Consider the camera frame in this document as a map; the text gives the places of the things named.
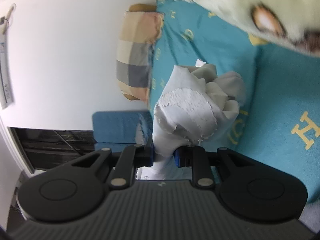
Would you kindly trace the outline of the white shirt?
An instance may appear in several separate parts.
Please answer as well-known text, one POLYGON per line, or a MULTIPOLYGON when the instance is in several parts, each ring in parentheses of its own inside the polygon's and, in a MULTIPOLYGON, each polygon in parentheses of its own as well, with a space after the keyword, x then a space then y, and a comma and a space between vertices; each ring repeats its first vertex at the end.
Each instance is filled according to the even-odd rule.
POLYGON ((174 151, 203 141, 219 147, 245 101, 245 83, 237 72, 218 75, 213 64, 175 65, 153 109, 155 161, 139 168, 137 179, 191 179, 191 168, 175 165, 174 151))

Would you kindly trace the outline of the blue covered chair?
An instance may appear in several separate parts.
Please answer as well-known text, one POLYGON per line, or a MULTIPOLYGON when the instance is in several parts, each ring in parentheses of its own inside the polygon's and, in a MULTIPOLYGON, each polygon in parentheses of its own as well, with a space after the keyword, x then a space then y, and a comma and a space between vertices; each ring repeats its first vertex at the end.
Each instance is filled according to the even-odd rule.
POLYGON ((145 145, 152 135, 153 120, 148 111, 96 112, 92 123, 96 150, 121 152, 130 145, 145 145))

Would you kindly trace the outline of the black tv cabinet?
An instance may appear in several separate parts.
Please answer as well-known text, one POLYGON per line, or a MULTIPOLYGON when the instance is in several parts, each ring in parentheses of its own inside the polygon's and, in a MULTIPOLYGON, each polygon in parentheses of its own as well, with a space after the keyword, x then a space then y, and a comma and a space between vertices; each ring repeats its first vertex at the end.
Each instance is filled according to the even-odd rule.
POLYGON ((94 151, 93 131, 10 127, 9 134, 30 172, 46 171, 94 151))

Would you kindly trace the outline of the teal smiley bed sheet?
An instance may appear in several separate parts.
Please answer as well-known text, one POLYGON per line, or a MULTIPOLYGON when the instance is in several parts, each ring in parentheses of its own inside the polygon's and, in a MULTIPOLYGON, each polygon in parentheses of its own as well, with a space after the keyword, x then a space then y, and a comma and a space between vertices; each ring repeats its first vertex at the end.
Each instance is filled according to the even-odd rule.
POLYGON ((308 200, 319 200, 319 59, 255 41, 199 5, 160 1, 161 38, 155 45, 150 105, 154 106, 176 65, 217 73, 212 95, 236 100, 239 114, 220 146, 299 178, 308 200))

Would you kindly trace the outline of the plaid checkered pillow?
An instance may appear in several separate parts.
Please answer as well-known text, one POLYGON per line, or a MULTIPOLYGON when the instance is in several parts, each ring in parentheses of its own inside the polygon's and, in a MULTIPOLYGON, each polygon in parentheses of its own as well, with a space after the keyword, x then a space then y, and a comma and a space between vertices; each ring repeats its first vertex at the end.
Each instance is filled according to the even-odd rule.
POLYGON ((126 12, 117 46, 116 76, 125 98, 148 102, 152 57, 161 37, 163 14, 126 12))

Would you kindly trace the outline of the brown wooden headboard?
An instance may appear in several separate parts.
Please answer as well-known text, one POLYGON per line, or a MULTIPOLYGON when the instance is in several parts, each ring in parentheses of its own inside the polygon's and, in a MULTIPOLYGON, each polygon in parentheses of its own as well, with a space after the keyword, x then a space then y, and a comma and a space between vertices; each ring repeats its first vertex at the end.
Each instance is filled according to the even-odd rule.
POLYGON ((131 5, 129 7, 129 12, 155 12, 156 9, 156 5, 138 3, 131 5))

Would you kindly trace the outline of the light green fleece blanket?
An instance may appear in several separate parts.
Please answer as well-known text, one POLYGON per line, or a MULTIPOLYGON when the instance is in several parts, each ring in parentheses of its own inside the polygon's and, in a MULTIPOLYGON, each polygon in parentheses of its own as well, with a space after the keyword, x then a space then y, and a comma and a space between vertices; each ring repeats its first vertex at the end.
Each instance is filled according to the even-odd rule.
POLYGON ((198 4, 255 37, 319 56, 319 0, 182 1, 198 4))

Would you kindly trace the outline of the grey wall hanger strip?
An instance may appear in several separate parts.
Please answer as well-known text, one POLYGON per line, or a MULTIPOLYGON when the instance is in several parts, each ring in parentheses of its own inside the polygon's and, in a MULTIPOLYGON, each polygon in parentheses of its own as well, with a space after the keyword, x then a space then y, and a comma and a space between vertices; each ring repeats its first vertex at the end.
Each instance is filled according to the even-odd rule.
POLYGON ((1 17, 1 108, 7 108, 13 103, 13 95, 10 84, 10 73, 8 65, 8 29, 12 12, 16 4, 12 4, 6 16, 1 17))

